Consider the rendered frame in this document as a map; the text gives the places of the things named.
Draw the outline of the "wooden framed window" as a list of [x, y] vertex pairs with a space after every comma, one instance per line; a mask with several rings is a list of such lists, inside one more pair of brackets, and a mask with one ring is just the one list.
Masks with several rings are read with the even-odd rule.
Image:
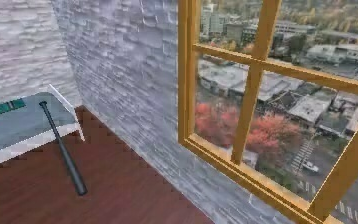
[[[270, 44], [282, 0], [262, 0], [259, 26], [251, 54], [242, 54], [199, 42], [199, 0], [178, 0], [178, 142], [298, 224], [340, 224], [330, 215], [358, 178], [358, 131], [334, 164], [323, 184], [308, 202], [265, 175], [242, 163], [259, 87], [264, 71], [273, 71], [358, 95], [358, 80], [268, 60]], [[229, 156], [194, 131], [197, 56], [216, 56], [249, 66], [245, 95]]]

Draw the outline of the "green flat rectangular object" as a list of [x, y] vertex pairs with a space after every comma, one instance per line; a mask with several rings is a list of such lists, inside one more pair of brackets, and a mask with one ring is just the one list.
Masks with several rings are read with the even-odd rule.
[[0, 104], [0, 115], [22, 107], [26, 104], [22, 98]]

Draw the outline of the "black baseball bat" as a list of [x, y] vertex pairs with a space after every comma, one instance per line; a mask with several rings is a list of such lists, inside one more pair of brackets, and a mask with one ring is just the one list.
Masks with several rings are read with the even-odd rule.
[[59, 144], [61, 156], [62, 156], [63, 161], [64, 161], [64, 163], [65, 163], [65, 165], [67, 167], [68, 173], [71, 176], [71, 181], [74, 184], [75, 191], [79, 196], [83, 196], [88, 192], [87, 187], [86, 187], [86, 185], [84, 183], [84, 180], [83, 180], [83, 178], [82, 178], [82, 176], [81, 176], [81, 174], [80, 174], [80, 172], [79, 172], [79, 170], [78, 170], [73, 158], [71, 157], [69, 151], [67, 150], [59, 131], [57, 130], [57, 127], [56, 127], [56, 125], [55, 125], [55, 123], [53, 121], [51, 113], [48, 110], [47, 102], [46, 101], [41, 101], [39, 103], [39, 105], [42, 108], [44, 114], [46, 115], [48, 123], [50, 124], [51, 129], [52, 129], [52, 131], [54, 133], [54, 136], [55, 136], [55, 138], [56, 138], [56, 140], [57, 140], [57, 142]]

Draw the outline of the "grey white-edged table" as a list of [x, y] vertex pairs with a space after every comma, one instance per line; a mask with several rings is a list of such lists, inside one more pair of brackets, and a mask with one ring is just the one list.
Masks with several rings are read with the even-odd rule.
[[56, 139], [39, 105], [41, 101], [47, 102], [61, 137], [78, 131], [85, 140], [74, 106], [53, 85], [46, 91], [20, 98], [25, 107], [0, 115], [0, 164]]

